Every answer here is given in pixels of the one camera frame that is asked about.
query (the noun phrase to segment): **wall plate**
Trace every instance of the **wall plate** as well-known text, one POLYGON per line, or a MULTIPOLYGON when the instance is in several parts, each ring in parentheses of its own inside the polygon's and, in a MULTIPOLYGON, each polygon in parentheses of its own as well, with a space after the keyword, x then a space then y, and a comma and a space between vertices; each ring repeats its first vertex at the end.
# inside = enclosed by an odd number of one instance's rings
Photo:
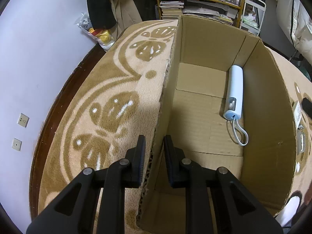
POLYGON ((28 121, 29 117, 21 113, 20 118, 18 119, 18 124, 25 128, 27 126, 28 121))
POLYGON ((13 143, 12 143, 12 148, 16 149, 17 151, 20 151, 21 150, 21 141, 14 138, 13 143))

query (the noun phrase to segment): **white tag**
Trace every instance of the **white tag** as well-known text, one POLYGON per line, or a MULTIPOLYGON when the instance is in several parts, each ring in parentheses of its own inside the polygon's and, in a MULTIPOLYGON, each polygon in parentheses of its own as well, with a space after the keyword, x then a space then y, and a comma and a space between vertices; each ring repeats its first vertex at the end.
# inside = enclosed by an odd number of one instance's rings
POLYGON ((302 118, 301 107, 298 100, 293 105, 293 113, 294 113, 294 124, 296 126, 296 129, 298 129, 300 120, 302 118))

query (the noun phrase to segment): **white cylindrical device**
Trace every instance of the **white cylindrical device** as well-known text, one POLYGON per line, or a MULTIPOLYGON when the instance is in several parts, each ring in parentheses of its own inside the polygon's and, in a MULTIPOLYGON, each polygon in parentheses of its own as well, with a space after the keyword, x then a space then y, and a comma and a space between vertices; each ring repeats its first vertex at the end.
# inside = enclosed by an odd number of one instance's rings
POLYGON ((240 119, 242 105, 243 69, 238 65, 232 65, 229 71, 227 100, 225 102, 223 117, 227 120, 240 119))

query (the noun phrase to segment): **white cart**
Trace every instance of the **white cart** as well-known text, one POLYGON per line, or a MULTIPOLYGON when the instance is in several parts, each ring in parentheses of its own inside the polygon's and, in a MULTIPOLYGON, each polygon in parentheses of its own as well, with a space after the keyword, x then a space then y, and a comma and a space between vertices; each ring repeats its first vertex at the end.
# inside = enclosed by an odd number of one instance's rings
POLYGON ((240 29, 243 27, 243 29, 246 29, 248 32, 251 32, 251 33, 253 33, 256 36, 258 36, 260 31, 261 31, 261 26, 262 26, 262 22, 263 22, 263 18, 264 18, 264 13, 266 11, 266 4, 263 1, 261 1, 261 0, 258 0, 258 1, 261 4, 263 4, 263 6, 253 2, 251 0, 245 0, 244 10, 243 10, 243 13, 241 15, 241 25, 240 25, 240 29), (258 10, 260 10, 262 12, 262 13, 259 13, 259 14, 262 14, 261 20, 260 20, 260 15, 259 15, 259 22, 260 22, 259 28, 255 28, 255 27, 249 26, 248 24, 243 22, 243 16, 245 14, 246 4, 250 4, 254 8, 258 8, 258 10))

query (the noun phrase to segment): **plastic bag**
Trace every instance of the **plastic bag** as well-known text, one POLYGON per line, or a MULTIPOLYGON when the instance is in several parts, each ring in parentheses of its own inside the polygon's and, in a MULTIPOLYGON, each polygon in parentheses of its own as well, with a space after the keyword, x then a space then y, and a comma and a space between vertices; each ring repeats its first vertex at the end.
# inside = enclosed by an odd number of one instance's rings
POLYGON ((105 51, 108 51, 115 43, 109 30, 93 29, 88 13, 82 13, 82 16, 76 20, 75 24, 78 25, 84 33, 97 41, 105 51))

